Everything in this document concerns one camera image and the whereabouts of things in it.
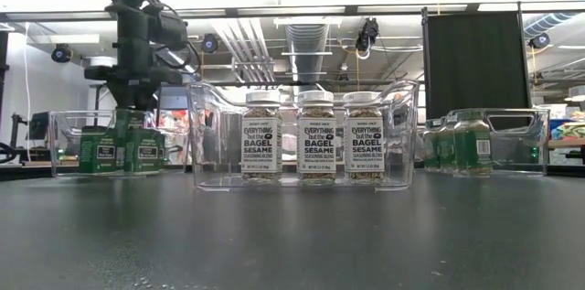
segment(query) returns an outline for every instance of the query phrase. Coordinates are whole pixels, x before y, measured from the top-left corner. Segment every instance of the black table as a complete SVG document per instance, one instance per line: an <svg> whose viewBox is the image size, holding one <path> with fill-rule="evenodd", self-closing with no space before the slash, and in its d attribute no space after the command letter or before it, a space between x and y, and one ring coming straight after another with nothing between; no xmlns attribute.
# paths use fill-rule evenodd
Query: black table
<svg viewBox="0 0 585 290"><path fill-rule="evenodd" d="M0 288L582 290L584 212L577 178L419 173L377 194L5 182Z"/></svg>

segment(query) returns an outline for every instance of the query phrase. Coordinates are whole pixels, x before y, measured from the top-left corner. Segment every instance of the clear plastic bin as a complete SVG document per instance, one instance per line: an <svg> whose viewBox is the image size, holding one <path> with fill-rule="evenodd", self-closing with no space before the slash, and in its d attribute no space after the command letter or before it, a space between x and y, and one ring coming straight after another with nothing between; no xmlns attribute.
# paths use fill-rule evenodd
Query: clear plastic bin
<svg viewBox="0 0 585 290"><path fill-rule="evenodd" d="M385 171L381 181L370 186L376 190L404 189L412 183L418 91L417 82L398 81L375 100L361 104L376 106L383 117ZM191 84L188 98L195 184L205 190L246 188L240 173L241 122L246 104L229 100L212 84L204 82ZM334 108L339 129L343 129L344 103L335 102ZM295 152L297 109L293 102L281 103L283 158L277 187L299 186ZM343 138L335 140L340 144L336 151L343 152ZM345 180L344 160L339 158L334 188L352 187L356 186Z"/></svg>
<svg viewBox="0 0 585 290"><path fill-rule="evenodd" d="M167 137L147 112L82 111L49 114L53 177L133 177L158 174Z"/></svg>
<svg viewBox="0 0 585 290"><path fill-rule="evenodd" d="M451 111L449 115L461 111ZM548 165L549 110L473 109L484 111L490 127L492 176L542 176Z"/></svg>

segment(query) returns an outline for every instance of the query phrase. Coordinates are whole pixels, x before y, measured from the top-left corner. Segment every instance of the jar label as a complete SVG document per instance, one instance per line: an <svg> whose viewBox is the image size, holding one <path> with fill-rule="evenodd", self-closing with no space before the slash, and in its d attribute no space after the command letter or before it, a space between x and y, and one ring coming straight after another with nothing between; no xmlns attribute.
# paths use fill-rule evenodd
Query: jar label
<svg viewBox="0 0 585 290"><path fill-rule="evenodd" d="M346 120L346 171L384 171L383 125L381 117Z"/></svg>
<svg viewBox="0 0 585 290"><path fill-rule="evenodd" d="M282 170L282 121L277 118L244 118L241 135L242 172Z"/></svg>
<svg viewBox="0 0 585 290"><path fill-rule="evenodd" d="M455 134L455 144L457 167L461 169L492 167L489 132L468 131Z"/></svg>
<svg viewBox="0 0 585 290"><path fill-rule="evenodd" d="M455 143L452 134L439 134L438 149L441 167L455 165Z"/></svg>
<svg viewBox="0 0 585 290"><path fill-rule="evenodd" d="M298 172L334 173L337 120L303 117L297 125Z"/></svg>

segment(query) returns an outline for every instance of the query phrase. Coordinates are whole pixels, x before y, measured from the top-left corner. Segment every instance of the white jar lid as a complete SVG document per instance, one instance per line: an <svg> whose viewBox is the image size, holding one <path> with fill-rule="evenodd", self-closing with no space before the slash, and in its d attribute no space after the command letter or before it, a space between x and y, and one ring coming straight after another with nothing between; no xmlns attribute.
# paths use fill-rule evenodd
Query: white jar lid
<svg viewBox="0 0 585 290"><path fill-rule="evenodd" d="M334 95L332 92L323 90L311 90L299 92L299 102L333 102Z"/></svg>
<svg viewBox="0 0 585 290"><path fill-rule="evenodd" d="M246 93L246 102L281 102L281 93L277 90L254 91Z"/></svg>
<svg viewBox="0 0 585 290"><path fill-rule="evenodd" d="M344 102L371 102L379 96L378 92L360 91L344 95Z"/></svg>

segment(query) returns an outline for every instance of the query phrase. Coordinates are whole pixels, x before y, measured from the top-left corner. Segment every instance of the spice jar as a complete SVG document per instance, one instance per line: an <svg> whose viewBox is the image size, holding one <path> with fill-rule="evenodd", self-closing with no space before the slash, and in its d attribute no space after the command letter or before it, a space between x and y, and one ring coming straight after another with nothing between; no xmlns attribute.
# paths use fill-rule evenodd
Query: spice jar
<svg viewBox="0 0 585 290"><path fill-rule="evenodd" d="M490 127L484 118L485 113L478 110L457 113L455 159L461 176L487 177L492 173Z"/></svg>
<svg viewBox="0 0 585 290"><path fill-rule="evenodd" d="M382 112L371 104L377 96L377 92L344 96L346 180L355 185L380 184L384 178L384 123Z"/></svg>
<svg viewBox="0 0 585 290"><path fill-rule="evenodd" d="M454 114L449 114L444 118L443 126L438 133L437 145L439 147L439 159L441 160L440 171L446 174L455 172L455 144L453 140L453 128L457 124L457 118Z"/></svg>
<svg viewBox="0 0 585 290"><path fill-rule="evenodd" d="M441 130L441 120L427 120L426 131L422 134L422 141L424 143L424 169L427 171L439 171L441 162L437 150L437 143L439 139L439 130Z"/></svg>
<svg viewBox="0 0 585 290"><path fill-rule="evenodd" d="M282 115L278 91L246 94L241 177L245 185L276 185L282 176Z"/></svg>
<svg viewBox="0 0 585 290"><path fill-rule="evenodd" d="M304 91L298 95L297 172L301 185L331 186L335 183L334 95L328 91Z"/></svg>

